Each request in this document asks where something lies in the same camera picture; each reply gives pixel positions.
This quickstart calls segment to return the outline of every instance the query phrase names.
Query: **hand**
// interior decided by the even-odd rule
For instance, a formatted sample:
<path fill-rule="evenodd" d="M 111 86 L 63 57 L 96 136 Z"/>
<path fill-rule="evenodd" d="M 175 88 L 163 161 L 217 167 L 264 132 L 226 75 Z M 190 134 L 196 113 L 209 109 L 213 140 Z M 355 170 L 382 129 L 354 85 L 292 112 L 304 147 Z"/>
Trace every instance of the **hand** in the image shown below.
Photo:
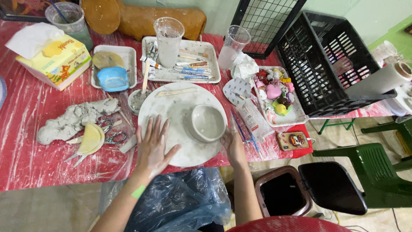
<path fill-rule="evenodd" d="M 147 176 L 149 182 L 167 167 L 170 160 L 181 147 L 180 144 L 177 144 L 165 155 L 164 149 L 169 128 L 169 120 L 166 120 L 161 131 L 160 124 L 162 116 L 157 116 L 154 127 L 153 120 L 153 117 L 149 119 L 144 139 L 142 139 L 142 127 L 140 125 L 137 126 L 136 132 L 138 158 L 134 173 Z"/>
<path fill-rule="evenodd" d="M 230 129 L 226 126 L 226 131 L 220 138 L 220 142 L 226 149 L 227 159 L 233 169 L 248 168 L 242 138 L 237 132 L 237 124 L 233 117 L 229 119 L 229 122 Z"/>

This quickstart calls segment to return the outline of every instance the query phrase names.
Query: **scissors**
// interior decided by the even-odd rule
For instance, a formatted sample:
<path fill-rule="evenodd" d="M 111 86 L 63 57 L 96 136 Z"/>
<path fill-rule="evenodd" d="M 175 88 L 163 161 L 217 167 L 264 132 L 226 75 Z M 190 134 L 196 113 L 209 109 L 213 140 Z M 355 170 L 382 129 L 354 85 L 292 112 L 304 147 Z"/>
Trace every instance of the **scissors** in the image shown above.
<path fill-rule="evenodd" d="M 102 125 L 103 125 L 105 122 L 109 122 L 109 123 L 108 123 L 108 125 L 105 126 L 105 129 L 103 130 L 104 133 L 108 132 L 108 131 L 112 128 L 112 126 L 113 126 L 113 120 L 110 119 L 110 118 L 103 119 L 103 120 L 99 123 L 99 126 L 102 127 Z M 123 135 L 123 138 L 120 139 L 120 140 L 117 141 L 117 142 L 114 141 L 114 139 L 115 139 L 117 136 L 119 136 L 119 135 Z M 126 134 L 124 131 L 119 131 L 119 132 L 114 133 L 112 136 L 108 137 L 107 139 L 105 139 L 105 140 L 104 140 L 104 143 L 111 144 L 111 145 L 115 145 L 115 144 L 119 144 L 119 143 L 123 142 L 126 138 L 127 138 L 127 134 Z M 74 164 L 73 168 L 75 168 L 77 165 L 79 165 L 79 163 L 82 162 L 82 161 L 86 158 L 87 155 L 74 154 L 74 155 L 70 156 L 68 159 L 66 159 L 64 162 L 67 162 L 67 161 L 75 158 L 76 156 L 81 156 L 81 157 L 80 157 L 80 158 L 78 159 L 78 161 Z"/>

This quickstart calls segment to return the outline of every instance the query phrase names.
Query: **green wristband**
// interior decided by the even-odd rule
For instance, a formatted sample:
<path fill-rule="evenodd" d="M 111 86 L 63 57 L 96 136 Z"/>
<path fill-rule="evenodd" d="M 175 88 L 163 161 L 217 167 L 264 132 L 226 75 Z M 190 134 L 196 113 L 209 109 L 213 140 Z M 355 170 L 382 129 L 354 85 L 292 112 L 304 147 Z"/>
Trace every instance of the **green wristband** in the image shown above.
<path fill-rule="evenodd" d="M 136 189 L 136 190 L 131 194 L 131 196 L 134 197 L 134 198 L 139 199 L 140 196 L 142 195 L 142 193 L 145 191 L 145 189 L 146 189 L 146 186 L 141 185 L 138 189 Z"/>

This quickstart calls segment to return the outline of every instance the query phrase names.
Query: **pink heart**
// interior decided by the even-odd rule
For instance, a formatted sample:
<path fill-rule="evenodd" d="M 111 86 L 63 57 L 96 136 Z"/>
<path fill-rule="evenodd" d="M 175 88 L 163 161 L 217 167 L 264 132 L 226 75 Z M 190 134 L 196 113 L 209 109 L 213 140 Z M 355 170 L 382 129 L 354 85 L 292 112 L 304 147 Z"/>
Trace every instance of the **pink heart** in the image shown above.
<path fill-rule="evenodd" d="M 295 90 L 295 87 L 293 87 L 292 82 L 285 83 L 286 87 L 288 87 L 289 92 L 293 92 Z"/>
<path fill-rule="evenodd" d="M 269 99 L 275 99 L 282 94 L 282 91 L 279 87 L 275 87 L 274 85 L 270 84 L 266 87 L 266 95 Z"/>

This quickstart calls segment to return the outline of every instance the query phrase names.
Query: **chair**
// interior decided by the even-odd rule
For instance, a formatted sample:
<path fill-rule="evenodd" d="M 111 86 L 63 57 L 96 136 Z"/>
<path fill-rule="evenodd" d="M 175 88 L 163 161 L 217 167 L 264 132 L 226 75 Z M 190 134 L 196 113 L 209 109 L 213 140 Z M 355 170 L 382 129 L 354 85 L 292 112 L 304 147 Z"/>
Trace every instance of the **chair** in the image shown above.
<path fill-rule="evenodd" d="M 347 156 L 368 208 L 412 207 L 412 182 L 400 178 L 380 143 L 313 151 L 315 157 Z"/>
<path fill-rule="evenodd" d="M 390 122 L 390 123 L 378 124 L 377 126 L 374 126 L 374 127 L 362 128 L 360 131 L 363 134 L 368 134 L 368 133 L 382 132 L 382 131 L 388 131 L 388 130 L 399 131 L 403 140 L 405 141 L 406 146 L 409 148 L 409 150 L 412 151 L 412 119 L 407 120 L 403 123 Z M 393 167 L 395 168 L 395 171 L 397 172 L 411 169 L 412 168 L 412 156 L 402 158 L 401 162 L 394 164 Z"/>

